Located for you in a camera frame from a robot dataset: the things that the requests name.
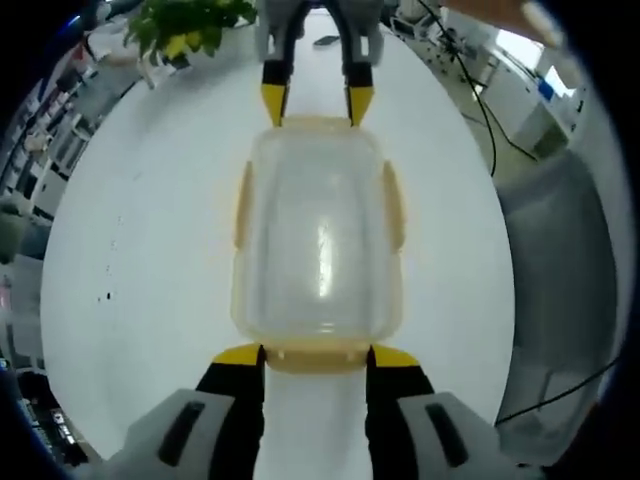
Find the clear plastic container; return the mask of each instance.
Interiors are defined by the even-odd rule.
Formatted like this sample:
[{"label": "clear plastic container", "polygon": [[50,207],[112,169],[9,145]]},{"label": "clear plastic container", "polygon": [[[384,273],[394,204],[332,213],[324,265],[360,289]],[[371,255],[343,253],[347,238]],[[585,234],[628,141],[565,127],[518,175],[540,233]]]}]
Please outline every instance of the clear plastic container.
[{"label": "clear plastic container", "polygon": [[289,118],[256,140],[236,224],[241,332],[281,351],[353,351],[395,331],[402,219],[390,168],[342,119]]}]

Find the black cable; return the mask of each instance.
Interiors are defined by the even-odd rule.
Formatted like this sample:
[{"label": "black cable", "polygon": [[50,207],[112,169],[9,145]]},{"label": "black cable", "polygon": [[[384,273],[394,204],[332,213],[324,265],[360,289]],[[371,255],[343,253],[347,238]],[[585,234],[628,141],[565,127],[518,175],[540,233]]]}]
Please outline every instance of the black cable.
[{"label": "black cable", "polygon": [[618,355],[616,358],[614,358],[613,360],[611,360],[608,364],[606,364],[604,367],[602,367],[600,370],[596,371],[595,373],[593,373],[592,375],[589,375],[587,378],[585,378],[582,382],[578,383],[577,385],[571,387],[568,390],[565,390],[562,393],[559,393],[558,395],[551,397],[548,400],[545,400],[543,402],[537,403],[531,407],[525,408],[523,410],[519,410],[515,413],[511,413],[509,415],[507,415],[506,417],[500,418],[498,420],[496,420],[496,426],[508,422],[509,420],[513,420],[516,417],[519,417],[520,415],[524,415],[525,413],[529,413],[532,412],[533,410],[537,410],[538,408],[542,408],[546,405],[549,405],[550,403],[553,402],[557,402],[558,400],[566,397],[567,395],[571,395],[573,392],[580,390],[582,387],[584,387],[585,385],[593,382],[595,379],[597,379],[598,377],[604,375],[607,370],[609,370],[611,367],[613,367],[616,362],[620,359],[620,355]]},{"label": "black cable", "polygon": [[[424,8],[426,8],[427,12],[429,12],[429,14],[433,17],[433,19],[438,24],[438,27],[440,27],[440,30],[442,30],[442,35],[444,35],[452,43],[455,43],[454,39],[452,39],[451,36],[447,33],[447,30],[444,28],[444,25],[442,25],[442,22],[440,22],[440,19],[434,13],[434,11],[431,10],[431,8],[428,7],[422,0],[418,0],[418,3],[422,5]],[[478,105],[480,105],[480,110],[482,110],[482,115],[484,116],[484,120],[485,122],[487,122],[487,129],[489,130],[489,136],[491,137],[491,149],[493,150],[493,162],[491,164],[491,176],[493,177],[493,174],[496,173],[496,163],[497,163],[498,153],[496,151],[496,139],[493,136],[493,130],[491,129],[491,124],[489,123],[489,117],[487,116],[487,112],[484,109],[484,104],[482,103],[482,99],[480,98],[480,95],[478,94],[478,92],[476,92],[475,88],[473,88],[473,83],[474,83],[473,79],[471,78],[471,75],[469,75],[469,72],[467,71],[467,67],[464,66],[464,63],[462,62],[462,59],[460,58],[458,51],[456,49],[453,49],[453,54],[458,59],[458,63],[460,63],[460,66],[462,67],[462,72],[464,73],[464,77],[467,81],[467,84],[469,85],[469,88],[471,88],[471,91],[473,92],[476,99],[478,100]]]},{"label": "black cable", "polygon": [[524,148],[522,148],[517,143],[513,143],[511,141],[511,139],[507,136],[507,133],[504,131],[504,128],[502,128],[502,124],[498,121],[498,117],[496,117],[496,114],[493,113],[493,110],[491,110],[491,107],[489,107],[489,105],[485,105],[485,107],[487,107],[487,110],[489,110],[489,113],[491,114],[493,119],[496,121],[496,125],[498,125],[498,128],[500,129],[500,133],[502,133],[502,137],[507,141],[507,143],[511,145],[513,148],[515,148],[516,150],[518,150],[523,155],[529,157],[531,160],[538,163],[538,159],[535,156],[531,155],[529,152],[527,152]]}]

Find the green leaves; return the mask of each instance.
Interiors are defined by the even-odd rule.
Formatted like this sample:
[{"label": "green leaves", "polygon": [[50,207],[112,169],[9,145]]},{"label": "green leaves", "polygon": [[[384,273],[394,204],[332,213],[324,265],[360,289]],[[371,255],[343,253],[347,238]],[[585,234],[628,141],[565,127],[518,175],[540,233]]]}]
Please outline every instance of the green leaves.
[{"label": "green leaves", "polygon": [[207,27],[202,31],[202,49],[204,53],[213,57],[222,41],[222,29],[217,27]]},{"label": "green leaves", "polygon": [[129,21],[124,43],[138,42],[140,57],[151,51],[153,64],[171,37],[199,33],[201,43],[192,42],[189,48],[192,52],[202,48],[213,57],[223,29],[233,28],[240,17],[249,23],[256,20],[257,12],[247,0],[145,0],[140,14]]}]

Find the potted plant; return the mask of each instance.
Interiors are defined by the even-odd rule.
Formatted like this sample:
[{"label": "potted plant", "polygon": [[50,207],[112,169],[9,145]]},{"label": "potted plant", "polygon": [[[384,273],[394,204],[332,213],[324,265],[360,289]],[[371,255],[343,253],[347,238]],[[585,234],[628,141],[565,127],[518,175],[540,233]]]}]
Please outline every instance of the potted plant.
[{"label": "potted plant", "polygon": [[140,14],[129,21],[124,41],[137,41],[140,58],[149,54],[154,66],[161,56],[180,63],[189,50],[213,57],[225,29],[240,18],[253,23],[256,15],[247,0],[145,0]]}]

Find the window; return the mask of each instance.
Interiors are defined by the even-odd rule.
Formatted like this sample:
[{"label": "window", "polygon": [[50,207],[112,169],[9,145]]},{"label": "window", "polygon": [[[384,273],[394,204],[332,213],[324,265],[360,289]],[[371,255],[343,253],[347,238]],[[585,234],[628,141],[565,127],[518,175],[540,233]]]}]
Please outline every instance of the window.
[{"label": "window", "polygon": [[541,43],[507,30],[500,30],[496,38],[496,45],[530,70],[534,70],[538,65],[543,49]]},{"label": "window", "polygon": [[544,81],[553,87],[553,90],[559,97],[563,97],[565,95],[567,97],[571,97],[573,96],[573,92],[576,91],[575,88],[567,88],[567,86],[558,75],[555,67],[551,67],[549,73],[547,73],[547,75],[544,77]]}]

